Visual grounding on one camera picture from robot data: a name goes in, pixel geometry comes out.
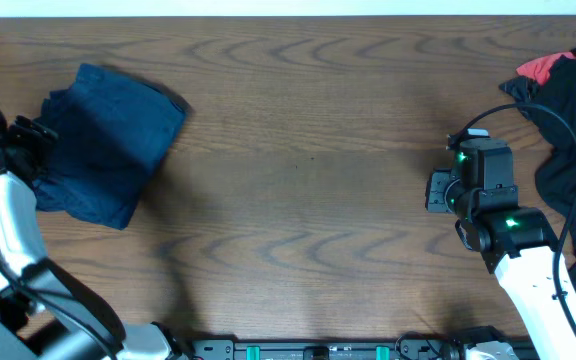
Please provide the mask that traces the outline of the dark blue shorts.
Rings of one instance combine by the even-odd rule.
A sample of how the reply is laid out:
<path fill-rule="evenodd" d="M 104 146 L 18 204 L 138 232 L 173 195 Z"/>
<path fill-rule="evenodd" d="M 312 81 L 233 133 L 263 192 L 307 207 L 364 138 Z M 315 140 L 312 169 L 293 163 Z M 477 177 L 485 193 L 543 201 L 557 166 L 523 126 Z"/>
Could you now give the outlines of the dark blue shorts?
<path fill-rule="evenodd" d="M 186 105 L 162 88 L 82 64 L 36 120 L 58 135 L 33 184 L 38 210 L 126 228 L 186 117 Z"/>

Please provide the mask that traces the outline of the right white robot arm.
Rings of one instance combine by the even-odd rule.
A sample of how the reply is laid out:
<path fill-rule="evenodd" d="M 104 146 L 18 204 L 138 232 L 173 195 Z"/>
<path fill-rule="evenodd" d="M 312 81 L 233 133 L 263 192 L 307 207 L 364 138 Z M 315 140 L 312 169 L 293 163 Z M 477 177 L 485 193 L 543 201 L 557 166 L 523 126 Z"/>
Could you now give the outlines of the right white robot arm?
<path fill-rule="evenodd" d="M 479 253 L 517 309 L 542 359 L 576 359 L 576 292 L 537 208 L 519 204 L 513 155 L 483 129 L 449 139 L 454 162 L 432 172 L 425 207 L 453 214 L 464 247 Z"/>

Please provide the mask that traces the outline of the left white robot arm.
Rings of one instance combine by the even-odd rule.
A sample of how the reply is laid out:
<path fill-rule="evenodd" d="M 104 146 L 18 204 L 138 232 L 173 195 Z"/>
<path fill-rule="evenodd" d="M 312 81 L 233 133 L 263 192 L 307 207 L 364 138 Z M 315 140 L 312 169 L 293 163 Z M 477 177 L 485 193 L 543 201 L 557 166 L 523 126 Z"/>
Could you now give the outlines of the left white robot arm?
<path fill-rule="evenodd" d="M 27 118 L 0 115 L 0 359 L 190 359 L 164 326 L 124 324 L 48 257 L 33 181 L 57 141 Z"/>

